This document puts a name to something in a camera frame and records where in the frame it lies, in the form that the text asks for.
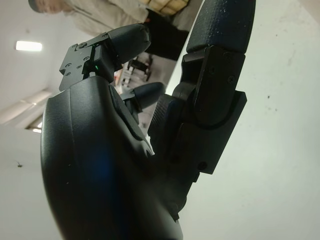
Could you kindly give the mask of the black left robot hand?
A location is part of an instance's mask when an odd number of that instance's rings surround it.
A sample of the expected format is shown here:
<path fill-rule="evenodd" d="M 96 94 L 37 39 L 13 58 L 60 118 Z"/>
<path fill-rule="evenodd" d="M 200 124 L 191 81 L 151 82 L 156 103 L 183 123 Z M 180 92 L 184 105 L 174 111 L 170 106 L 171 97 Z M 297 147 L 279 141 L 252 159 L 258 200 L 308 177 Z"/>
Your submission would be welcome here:
<path fill-rule="evenodd" d="M 151 43 L 144 24 L 71 46 L 42 120 L 46 197 L 65 240 L 181 240 L 179 212 L 212 174 L 247 102 L 236 86 L 253 0 L 206 0 L 171 95 L 160 82 L 118 94 L 122 64 Z"/>

